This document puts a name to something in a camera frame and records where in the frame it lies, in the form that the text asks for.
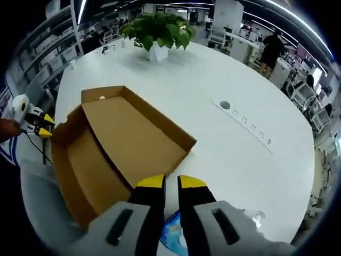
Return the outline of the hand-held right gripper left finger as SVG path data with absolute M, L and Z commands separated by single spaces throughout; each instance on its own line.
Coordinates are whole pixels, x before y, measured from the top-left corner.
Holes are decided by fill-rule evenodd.
M 166 176 L 141 180 L 128 201 L 94 219 L 68 255 L 156 255 L 163 230 Z

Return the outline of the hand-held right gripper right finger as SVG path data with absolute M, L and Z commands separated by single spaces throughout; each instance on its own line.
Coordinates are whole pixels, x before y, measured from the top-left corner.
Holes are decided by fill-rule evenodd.
M 261 235 L 254 221 L 217 201 L 200 179 L 179 175 L 178 203 L 189 255 L 292 255 L 295 248 Z

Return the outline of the person's left hand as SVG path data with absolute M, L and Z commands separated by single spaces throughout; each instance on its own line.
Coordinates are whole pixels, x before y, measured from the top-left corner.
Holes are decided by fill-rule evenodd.
M 20 135 L 22 130 L 15 120 L 3 119 L 0 121 L 0 143 L 3 143 L 14 136 Z

